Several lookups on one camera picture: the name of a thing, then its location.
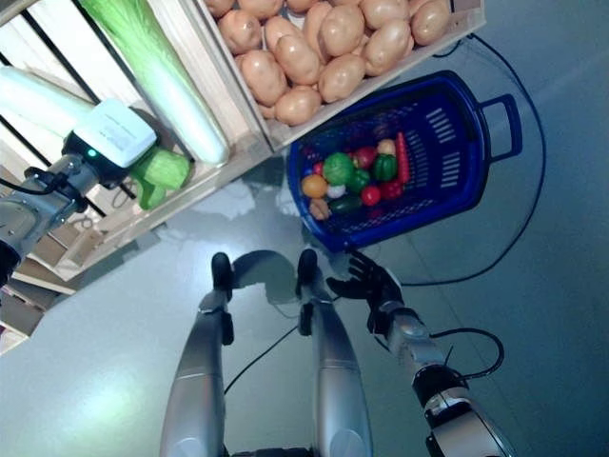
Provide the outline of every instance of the white vegetable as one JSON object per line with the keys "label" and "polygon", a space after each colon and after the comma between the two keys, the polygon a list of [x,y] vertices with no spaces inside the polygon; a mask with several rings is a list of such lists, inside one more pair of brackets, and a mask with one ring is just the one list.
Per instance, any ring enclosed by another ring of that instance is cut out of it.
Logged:
{"label": "white vegetable", "polygon": [[64,138],[93,105],[38,76],[2,66],[0,112],[5,109]]}
{"label": "white vegetable", "polygon": [[342,186],[328,186],[327,192],[325,193],[328,198],[340,198],[346,192],[346,187]]}

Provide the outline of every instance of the gray floor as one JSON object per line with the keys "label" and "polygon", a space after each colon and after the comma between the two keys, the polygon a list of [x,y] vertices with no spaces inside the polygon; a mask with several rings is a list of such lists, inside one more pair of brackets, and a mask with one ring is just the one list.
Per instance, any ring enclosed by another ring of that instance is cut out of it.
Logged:
{"label": "gray floor", "polygon": [[[467,325],[502,338],[503,367],[471,387],[520,455],[605,456],[609,4],[486,3],[489,25],[481,35],[512,61],[539,104],[547,185],[531,228],[492,272],[404,296],[434,330]],[[479,100],[514,93],[525,150],[492,167],[476,209],[366,250],[404,280],[485,265],[521,222],[540,168],[530,111],[487,53],[468,42],[405,78],[440,69],[456,71]],[[501,150],[505,122],[501,113],[488,115]],[[54,308],[31,340],[0,359],[3,457],[158,455],[172,374],[217,250],[233,259],[276,251],[264,256],[260,277],[248,278],[259,284],[238,290],[231,303],[237,340],[225,352],[227,379],[294,325],[292,265],[303,246],[317,244],[297,217],[283,169],[281,158],[264,163],[125,249],[93,272],[107,274]],[[343,257],[322,254],[322,265],[327,274],[344,273]],[[260,284],[266,277],[274,285]],[[364,330],[365,304],[338,308],[360,358],[376,455],[426,455],[420,409],[400,369]],[[452,343],[451,360],[463,371],[492,362],[485,341]],[[307,445],[310,380],[310,344],[292,335],[229,394],[229,449]]]}

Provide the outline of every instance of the carrot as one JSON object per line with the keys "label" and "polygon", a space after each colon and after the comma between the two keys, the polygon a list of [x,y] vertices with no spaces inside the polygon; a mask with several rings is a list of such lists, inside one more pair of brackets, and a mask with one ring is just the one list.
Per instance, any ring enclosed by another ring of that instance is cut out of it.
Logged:
{"label": "carrot", "polygon": [[410,164],[406,138],[401,131],[398,132],[398,138],[396,138],[396,158],[398,159],[398,179],[402,184],[406,184],[410,181]]}

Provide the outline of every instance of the blue basket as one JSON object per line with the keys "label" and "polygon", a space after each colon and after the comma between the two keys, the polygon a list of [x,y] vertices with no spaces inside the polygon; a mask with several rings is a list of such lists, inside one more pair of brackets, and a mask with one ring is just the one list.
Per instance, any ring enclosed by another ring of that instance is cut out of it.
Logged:
{"label": "blue basket", "polygon": [[[483,109],[503,104],[512,145],[491,155]],[[313,164],[336,151],[376,146],[384,138],[406,137],[410,181],[403,196],[333,214],[316,221],[301,180]],[[364,98],[291,146],[290,190],[308,229],[332,251],[359,248],[471,209],[481,199],[490,164],[522,151],[521,120],[514,98],[505,94],[479,103],[462,79],[441,71]]]}

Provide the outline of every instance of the basket handle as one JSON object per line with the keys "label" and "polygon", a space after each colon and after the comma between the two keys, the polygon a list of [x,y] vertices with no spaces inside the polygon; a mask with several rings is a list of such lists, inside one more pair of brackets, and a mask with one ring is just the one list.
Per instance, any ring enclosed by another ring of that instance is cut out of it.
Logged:
{"label": "basket handle", "polygon": [[521,115],[518,112],[518,107],[516,105],[516,100],[514,97],[508,93],[502,95],[497,98],[492,98],[490,100],[486,100],[485,102],[478,103],[478,108],[482,111],[486,107],[490,107],[492,105],[497,105],[501,103],[505,107],[505,111],[507,113],[507,120],[510,123],[510,132],[512,136],[512,148],[509,152],[504,154],[495,155],[490,158],[490,162],[499,162],[503,159],[508,159],[510,157],[514,157],[522,152],[522,124],[521,124]]}

